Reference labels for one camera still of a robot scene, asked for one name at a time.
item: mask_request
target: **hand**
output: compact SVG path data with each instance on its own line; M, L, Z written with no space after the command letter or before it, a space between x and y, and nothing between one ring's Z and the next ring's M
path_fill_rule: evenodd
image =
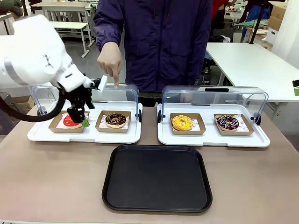
M181 98L181 100L180 100L181 103L191 103L193 94L192 93L181 93L180 98Z
M0 9L4 12L12 12L18 17L23 16L22 2L20 0L2 0L0 1Z
M118 76L122 68L121 51L114 42L107 42L102 47L98 63L106 74L114 78L114 86L118 87Z

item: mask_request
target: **white bench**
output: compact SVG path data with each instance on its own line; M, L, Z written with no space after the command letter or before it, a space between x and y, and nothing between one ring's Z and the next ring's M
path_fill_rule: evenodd
M81 32L81 37L82 37L82 43L83 43L83 49L84 49L84 54L81 56L81 58L84 58L89 50L86 50L85 42L84 42L84 35L83 35L83 29L88 27L87 22L52 22L50 21L52 26L55 29L79 29ZM90 36L90 31L88 30L88 36L89 36L89 42L91 43L91 36Z

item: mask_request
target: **clear plastic cover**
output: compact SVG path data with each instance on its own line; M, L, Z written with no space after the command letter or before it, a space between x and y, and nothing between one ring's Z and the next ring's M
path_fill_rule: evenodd
M240 105L258 122L268 94L257 87L236 86L167 86L163 90L161 119L165 107L188 104L196 106Z
M104 91L92 90L93 102L134 102L136 104L136 115L138 117L138 88L135 85L120 84L118 88L114 84L107 84ZM41 115L49 113L56 105L59 91L54 86L34 86L31 95Z

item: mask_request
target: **black cable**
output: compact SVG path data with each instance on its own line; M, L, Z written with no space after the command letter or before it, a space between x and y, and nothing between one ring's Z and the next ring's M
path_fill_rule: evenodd
M14 118L17 118L19 120L24 120L27 122L42 122L46 120L50 120L53 117L57 116L61 109L63 108L65 103L65 97L64 94L59 92L59 99L57 101L57 104L55 108L50 112L42 116L31 116L31 115L26 115L23 113L20 113L18 111L15 111L14 109L10 108L9 105L5 103L5 101L0 97L0 109L7 113L9 116L12 116Z

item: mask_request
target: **black tray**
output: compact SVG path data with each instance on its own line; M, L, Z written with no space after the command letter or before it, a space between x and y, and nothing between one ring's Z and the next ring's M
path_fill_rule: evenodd
M102 198L113 210L203 212L212 204L200 153L176 146L117 147Z

